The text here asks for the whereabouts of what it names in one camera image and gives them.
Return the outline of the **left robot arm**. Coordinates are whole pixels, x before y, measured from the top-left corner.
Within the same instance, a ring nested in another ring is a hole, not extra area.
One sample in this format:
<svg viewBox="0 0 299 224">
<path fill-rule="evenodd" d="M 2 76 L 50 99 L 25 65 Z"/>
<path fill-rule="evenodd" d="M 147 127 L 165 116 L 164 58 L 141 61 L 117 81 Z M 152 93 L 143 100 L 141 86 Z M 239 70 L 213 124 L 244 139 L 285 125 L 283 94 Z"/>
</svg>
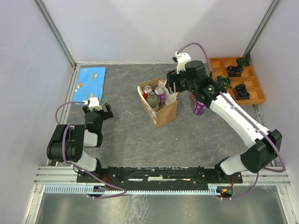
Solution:
<svg viewBox="0 0 299 224">
<path fill-rule="evenodd" d="M 100 147 L 103 141 L 103 122 L 113 118 L 111 105 L 105 103 L 106 111 L 99 105 L 93 109 L 83 106 L 85 124 L 74 125 L 66 130 L 67 125 L 58 124 L 47 146 L 47 157 L 51 161 L 72 163 L 78 169 L 87 171 L 87 177 L 93 182 L 103 178 L 99 159 L 84 152 L 85 147 Z"/>
</svg>

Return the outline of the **brown paper bag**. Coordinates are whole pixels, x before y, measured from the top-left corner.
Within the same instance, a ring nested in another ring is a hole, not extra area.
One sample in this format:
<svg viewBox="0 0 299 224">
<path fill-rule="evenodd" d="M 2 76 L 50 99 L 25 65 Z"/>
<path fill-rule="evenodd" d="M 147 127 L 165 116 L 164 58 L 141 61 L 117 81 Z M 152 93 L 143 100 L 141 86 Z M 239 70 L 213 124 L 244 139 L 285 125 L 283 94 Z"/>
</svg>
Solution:
<svg viewBox="0 0 299 224">
<path fill-rule="evenodd" d="M 145 81 L 143 83 L 138 84 L 137 86 L 137 91 L 140 97 L 140 101 L 147 112 L 148 116 L 150 117 L 154 127 L 158 127 L 161 125 L 164 125 L 173 119 L 176 118 L 177 115 L 177 107 L 178 107 L 178 102 L 177 102 L 177 93 L 172 93 L 170 94 L 169 91 L 166 88 L 167 82 L 160 79 L 152 79 L 149 81 Z M 166 103 L 163 103 L 158 107 L 158 111 L 156 112 L 154 109 L 150 107 L 150 105 L 146 102 L 144 96 L 143 96 L 143 91 L 142 88 L 146 85 L 149 85 L 151 87 L 162 87 L 163 90 L 165 91 L 165 99 Z"/>
</svg>

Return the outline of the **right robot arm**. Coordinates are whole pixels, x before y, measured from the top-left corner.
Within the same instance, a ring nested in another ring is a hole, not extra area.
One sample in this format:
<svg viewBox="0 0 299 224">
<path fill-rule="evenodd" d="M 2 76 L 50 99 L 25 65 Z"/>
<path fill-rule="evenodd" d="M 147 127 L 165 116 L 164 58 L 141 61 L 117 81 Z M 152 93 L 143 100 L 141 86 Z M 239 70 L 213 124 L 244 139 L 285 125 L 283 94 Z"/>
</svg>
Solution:
<svg viewBox="0 0 299 224">
<path fill-rule="evenodd" d="M 250 117 L 221 84 L 206 74 L 201 61 L 175 58 L 174 62 L 177 67 L 167 73 L 166 88 L 171 93 L 192 93 L 197 101 L 221 116 L 248 147 L 246 152 L 220 162 L 220 168 L 214 171 L 217 181 L 226 182 L 232 174 L 246 170 L 258 173 L 281 157 L 282 134 L 277 129 L 270 131 Z"/>
</svg>

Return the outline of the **red soda can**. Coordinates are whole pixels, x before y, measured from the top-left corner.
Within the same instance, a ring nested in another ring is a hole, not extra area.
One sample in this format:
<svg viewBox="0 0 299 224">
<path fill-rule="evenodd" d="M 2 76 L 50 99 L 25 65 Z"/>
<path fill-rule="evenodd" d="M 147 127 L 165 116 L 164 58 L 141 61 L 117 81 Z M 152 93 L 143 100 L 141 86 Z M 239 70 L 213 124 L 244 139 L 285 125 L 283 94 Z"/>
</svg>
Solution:
<svg viewBox="0 0 299 224">
<path fill-rule="evenodd" d="M 152 92 L 152 87 L 150 85 L 145 85 L 142 88 L 142 95 L 145 100 L 147 100 L 148 95 Z"/>
</svg>

